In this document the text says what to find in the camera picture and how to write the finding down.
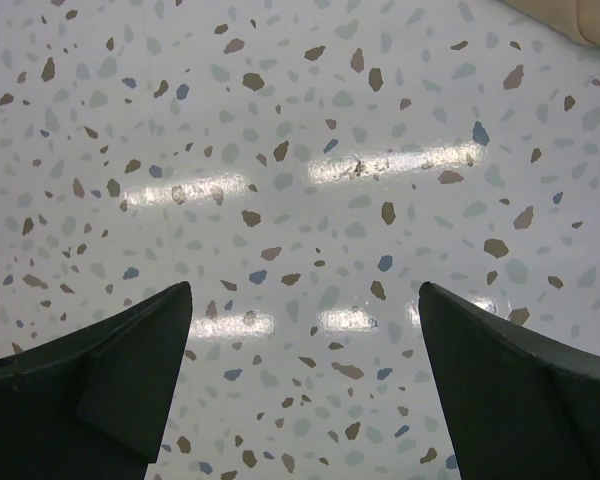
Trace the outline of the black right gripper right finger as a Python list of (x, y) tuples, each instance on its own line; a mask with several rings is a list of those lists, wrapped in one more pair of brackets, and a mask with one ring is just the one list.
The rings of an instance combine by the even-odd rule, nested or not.
[(431, 282), (418, 311), (464, 479), (600, 479), (600, 356)]

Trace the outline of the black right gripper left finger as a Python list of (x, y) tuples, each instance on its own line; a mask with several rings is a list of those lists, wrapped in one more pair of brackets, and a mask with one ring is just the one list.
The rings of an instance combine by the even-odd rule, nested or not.
[(0, 479), (142, 479), (157, 462), (192, 319), (183, 281), (0, 359)]

